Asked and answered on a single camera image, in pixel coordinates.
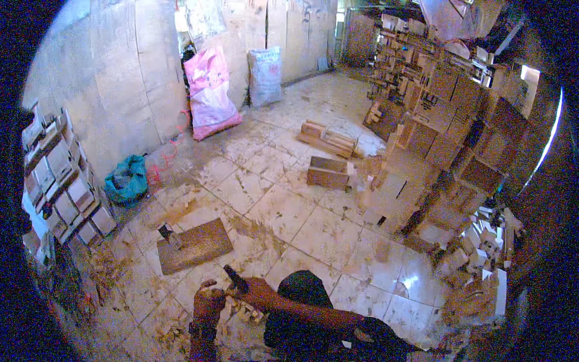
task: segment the person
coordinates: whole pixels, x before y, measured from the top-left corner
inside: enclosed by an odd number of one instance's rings
[[[264,279],[246,279],[242,301],[269,313],[263,335],[267,347],[289,361],[406,361],[420,349],[396,336],[379,319],[336,310],[322,281],[308,270],[286,277],[275,292]],[[195,294],[191,333],[191,362],[214,362],[216,327],[225,307],[225,293],[207,292],[214,280],[205,281]],[[351,343],[346,349],[341,341]]]

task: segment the dark wooden board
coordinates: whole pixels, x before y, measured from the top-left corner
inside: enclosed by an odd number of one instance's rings
[[[233,251],[220,218],[177,235],[183,246],[175,250],[166,240],[159,240],[159,261],[163,275],[177,273]]]

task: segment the teal bag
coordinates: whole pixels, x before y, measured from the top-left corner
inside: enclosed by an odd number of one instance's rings
[[[145,158],[132,155],[116,165],[105,178],[105,192],[110,201],[132,207],[147,190]]]

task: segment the dirty floor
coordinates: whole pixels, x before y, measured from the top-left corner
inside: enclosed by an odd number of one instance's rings
[[[202,142],[184,129],[147,156],[151,173],[158,173],[151,196],[134,210],[116,210],[120,229],[91,255],[70,245],[93,264],[103,304],[90,328],[69,332],[71,342],[88,360],[185,360],[193,296],[209,278],[227,287],[222,266],[230,264],[275,289],[290,273],[308,269],[323,281],[334,308],[382,319],[421,348],[436,345],[426,331],[438,319],[445,291],[429,258],[394,233],[364,224],[355,194],[306,185],[311,156],[337,159],[295,139],[306,119],[360,138],[367,155],[384,147],[362,126],[368,90],[345,73],[320,75],[285,88],[282,102],[244,111],[240,126]],[[156,227],[168,222],[185,231],[217,217],[234,251],[164,276]],[[225,314],[217,342],[223,360],[267,358],[265,324]]]

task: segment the pink sack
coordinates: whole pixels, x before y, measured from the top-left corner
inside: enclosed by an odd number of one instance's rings
[[[183,63],[189,82],[193,138],[201,141],[241,123],[237,108],[227,96],[229,71],[223,47],[209,48]]]

